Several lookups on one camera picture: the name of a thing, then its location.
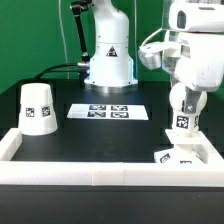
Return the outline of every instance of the white border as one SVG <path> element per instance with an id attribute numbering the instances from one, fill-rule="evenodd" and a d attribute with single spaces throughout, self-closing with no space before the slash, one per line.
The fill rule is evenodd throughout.
<path id="1" fill-rule="evenodd" d="M 0 151 L 13 156 L 21 144 L 19 129 L 10 129 Z M 203 149 L 204 155 L 218 152 Z M 1 157 L 0 184 L 88 186 L 193 186 L 224 187 L 224 163 L 203 165 L 156 163 L 14 162 Z"/>

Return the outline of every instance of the green wall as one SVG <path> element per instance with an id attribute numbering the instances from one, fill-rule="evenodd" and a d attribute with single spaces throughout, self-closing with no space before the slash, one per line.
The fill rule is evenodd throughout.
<path id="1" fill-rule="evenodd" d="M 137 46 L 161 26 L 163 0 L 137 1 Z M 80 47 L 70 0 L 61 0 L 69 62 L 80 61 Z M 112 0 L 130 19 L 130 55 L 135 58 L 134 0 Z M 89 53 L 95 47 L 94 19 L 91 11 L 82 14 Z M 0 93 L 18 80 L 34 77 L 47 67 L 65 63 L 58 17 L 58 0 L 1 0 L 0 7 Z M 139 80 L 168 80 L 160 69 L 149 71 L 137 59 Z M 57 74 L 67 78 L 66 74 Z"/>

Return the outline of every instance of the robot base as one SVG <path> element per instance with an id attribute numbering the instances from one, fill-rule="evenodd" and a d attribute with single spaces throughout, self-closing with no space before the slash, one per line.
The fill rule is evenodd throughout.
<path id="1" fill-rule="evenodd" d="M 85 80 L 84 81 L 84 88 L 90 89 L 96 92 L 100 93 L 126 93 L 129 91 L 137 90 L 138 88 L 138 81 L 134 80 L 132 83 L 126 86 L 101 86 L 101 85 L 96 85 L 94 83 L 91 83 L 90 80 Z"/>
<path id="2" fill-rule="evenodd" d="M 155 152 L 156 163 L 216 166 L 223 164 L 223 158 L 201 131 L 191 136 L 181 136 L 173 130 L 166 130 L 166 134 L 174 148 Z"/>

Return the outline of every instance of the robot warning label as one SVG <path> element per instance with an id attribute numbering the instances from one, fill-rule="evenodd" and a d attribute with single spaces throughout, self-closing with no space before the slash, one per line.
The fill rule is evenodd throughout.
<path id="1" fill-rule="evenodd" d="M 117 52 L 115 51 L 114 47 L 112 46 L 107 53 L 107 57 L 117 57 Z"/>
<path id="2" fill-rule="evenodd" d="M 26 108 L 26 117 L 34 117 L 34 108 Z"/>
<path id="3" fill-rule="evenodd" d="M 67 118 L 148 120 L 144 105 L 72 104 Z"/>
<path id="4" fill-rule="evenodd" d="M 177 124 L 178 128 L 185 128 L 188 129 L 189 126 L 189 118 L 183 116 L 177 116 Z"/>

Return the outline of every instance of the cable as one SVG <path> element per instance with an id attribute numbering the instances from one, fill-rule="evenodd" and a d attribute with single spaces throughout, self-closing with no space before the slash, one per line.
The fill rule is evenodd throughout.
<path id="1" fill-rule="evenodd" d="M 57 68 L 66 68 L 66 67 L 74 67 L 74 66 L 78 66 L 78 63 L 67 63 L 67 64 L 55 65 L 55 66 L 45 69 L 44 71 L 42 71 L 41 73 L 36 75 L 34 78 L 40 79 L 45 73 L 51 72 L 52 70 L 57 69 Z"/>
<path id="2" fill-rule="evenodd" d="M 137 47 L 137 1 L 134 0 L 134 7 L 135 7 L 135 72 L 136 72 L 136 79 L 138 79 L 138 63 L 137 63 L 137 58 L 138 58 L 138 47 Z"/>
<path id="3" fill-rule="evenodd" d="M 60 23 L 60 29 L 61 29 L 61 36 L 63 41 L 63 47 L 64 47 L 64 55 L 65 55 L 65 61 L 68 64 L 68 52 L 67 52 L 67 44 L 65 39 L 65 32 L 64 32 L 64 26 L 63 26 L 63 20 L 62 20 L 62 12 L 61 12 L 61 0 L 58 0 L 58 15 L 59 15 L 59 23 Z"/>
<path id="4" fill-rule="evenodd" d="M 163 30 L 163 29 L 160 28 L 160 29 L 158 29 L 157 31 L 155 31 L 154 33 L 152 33 L 149 37 L 147 37 L 147 38 L 143 41 L 143 43 L 142 43 L 141 46 L 145 46 L 149 40 L 151 40 L 154 36 L 156 36 L 156 35 L 157 35 L 158 33 L 160 33 L 162 30 Z"/>

